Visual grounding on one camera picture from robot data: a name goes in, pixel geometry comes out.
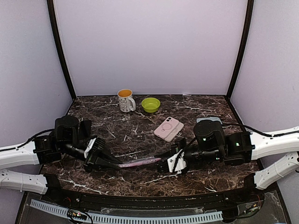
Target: lime green bowl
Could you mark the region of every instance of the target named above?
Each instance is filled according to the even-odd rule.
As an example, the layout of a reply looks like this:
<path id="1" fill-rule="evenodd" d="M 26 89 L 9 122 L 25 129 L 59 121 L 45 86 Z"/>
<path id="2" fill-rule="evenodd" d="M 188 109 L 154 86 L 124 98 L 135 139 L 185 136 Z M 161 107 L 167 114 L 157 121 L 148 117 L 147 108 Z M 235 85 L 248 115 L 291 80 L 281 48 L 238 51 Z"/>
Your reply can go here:
<path id="1" fill-rule="evenodd" d="M 156 98 L 146 98 L 141 102 L 141 105 L 145 112 L 154 113 L 160 107 L 160 101 Z"/>

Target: marble table surface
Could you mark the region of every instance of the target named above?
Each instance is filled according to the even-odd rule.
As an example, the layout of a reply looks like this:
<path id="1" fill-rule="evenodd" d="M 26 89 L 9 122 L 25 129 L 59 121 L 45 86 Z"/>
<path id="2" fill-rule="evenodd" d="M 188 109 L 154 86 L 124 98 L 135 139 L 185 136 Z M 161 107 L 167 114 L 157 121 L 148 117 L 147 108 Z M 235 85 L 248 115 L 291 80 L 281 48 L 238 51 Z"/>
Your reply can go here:
<path id="1" fill-rule="evenodd" d="M 158 112 L 146 113 L 141 101 L 156 97 L 161 101 Z M 193 137 L 196 118 L 220 117 L 223 122 L 237 123 L 223 96 L 134 96 L 137 109 L 123 113 L 116 96 L 77 98 L 69 110 L 80 120 L 93 121 L 92 133 L 106 140 L 114 156 L 122 161 L 140 159 L 170 150 L 171 142 L 154 135 L 154 130 L 172 116 L 185 126 L 176 137 Z M 225 134 L 239 132 L 225 128 Z M 240 166 L 214 162 L 190 167 L 186 175 L 157 172 L 155 164 L 120 171 L 85 172 L 83 162 L 66 156 L 58 163 L 46 164 L 41 173 L 56 174 L 64 189 L 114 196 L 186 196 L 241 188 L 243 179 L 258 171 L 255 161 Z"/>

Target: black frame edge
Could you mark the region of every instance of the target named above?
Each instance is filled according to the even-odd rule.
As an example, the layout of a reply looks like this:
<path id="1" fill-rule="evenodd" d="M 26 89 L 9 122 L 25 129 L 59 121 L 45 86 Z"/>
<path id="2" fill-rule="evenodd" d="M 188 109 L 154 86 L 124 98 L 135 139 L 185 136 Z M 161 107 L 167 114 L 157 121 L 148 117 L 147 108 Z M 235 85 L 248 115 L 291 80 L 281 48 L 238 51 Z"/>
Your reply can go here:
<path id="1" fill-rule="evenodd" d="M 53 0 L 47 0 L 47 5 L 48 5 L 49 18 L 50 18 L 50 22 L 51 22 L 53 37 L 54 37 L 60 65 L 61 65 L 61 68 L 62 68 L 62 71 L 64 74 L 64 78 L 65 78 L 67 87 L 69 89 L 71 98 L 74 100 L 77 98 L 77 96 L 76 96 L 76 93 L 74 90 L 74 86 L 71 82 L 71 76 L 70 76 L 69 70 L 67 68 L 66 60 L 64 57 L 64 52 L 63 52 L 62 44 L 60 41 L 59 31 L 58 31 L 58 25 L 57 25 Z"/>
<path id="2" fill-rule="evenodd" d="M 238 75 L 240 72 L 240 68 L 241 68 L 241 64 L 242 64 L 242 60 L 243 60 L 243 56 L 244 56 L 244 52 L 245 52 L 245 48 L 246 48 L 247 38 L 248 38 L 248 34 L 249 34 L 249 28 L 250 28 L 251 17 L 252 17 L 252 12 L 253 12 L 253 5 L 254 5 L 254 0 L 248 0 L 239 52 L 238 52 L 237 60 L 235 62 L 235 68 L 233 71 L 233 75 L 232 75 L 232 78 L 229 83 L 228 92 L 226 93 L 226 96 L 229 99 L 233 95 L 235 84 L 237 82 L 237 78 L 238 78 Z"/>
<path id="3" fill-rule="evenodd" d="M 27 195 L 28 195 L 28 192 L 25 191 L 23 196 L 22 196 L 22 200 L 21 200 L 21 203 L 20 203 L 20 206 L 19 206 L 17 217 L 15 218 L 14 224 L 19 224 L 20 221 L 21 221 L 21 216 L 22 216 L 22 212 L 24 210 L 25 202 L 27 200 Z"/>

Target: phone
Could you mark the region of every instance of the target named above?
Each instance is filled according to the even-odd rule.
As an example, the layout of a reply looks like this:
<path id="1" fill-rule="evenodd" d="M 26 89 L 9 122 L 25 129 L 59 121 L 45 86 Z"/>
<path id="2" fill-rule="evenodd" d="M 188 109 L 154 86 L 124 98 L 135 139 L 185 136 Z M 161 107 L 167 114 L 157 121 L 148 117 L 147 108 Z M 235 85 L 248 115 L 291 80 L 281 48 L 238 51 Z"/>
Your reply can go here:
<path id="1" fill-rule="evenodd" d="M 168 117 L 162 124 L 154 131 L 154 134 L 162 139 L 167 136 L 178 126 L 180 122 L 172 117 Z"/>
<path id="2" fill-rule="evenodd" d="M 179 122 L 178 126 L 164 139 L 167 142 L 171 142 L 174 137 L 183 129 L 184 124 Z"/>

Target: white wall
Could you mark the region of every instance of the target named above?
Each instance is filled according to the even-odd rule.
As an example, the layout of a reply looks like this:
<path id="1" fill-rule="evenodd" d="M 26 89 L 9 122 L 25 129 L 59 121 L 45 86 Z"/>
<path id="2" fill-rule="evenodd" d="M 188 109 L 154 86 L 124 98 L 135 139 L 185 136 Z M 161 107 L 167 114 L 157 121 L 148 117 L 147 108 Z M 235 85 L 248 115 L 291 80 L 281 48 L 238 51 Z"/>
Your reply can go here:
<path id="1" fill-rule="evenodd" d="M 255 1 L 232 102 L 243 122 L 261 131 L 299 125 L 299 2 Z M 281 158 L 263 160 L 268 166 Z M 292 223 L 299 223 L 299 175 L 278 182 Z"/>
<path id="2" fill-rule="evenodd" d="M 246 0 L 55 4 L 77 95 L 226 94 Z"/>
<path id="3" fill-rule="evenodd" d="M 45 0 L 0 1 L 0 147 L 52 128 L 71 97 Z M 15 168 L 37 173 L 38 166 Z M 0 223 L 14 224 L 22 193 L 0 190 Z"/>

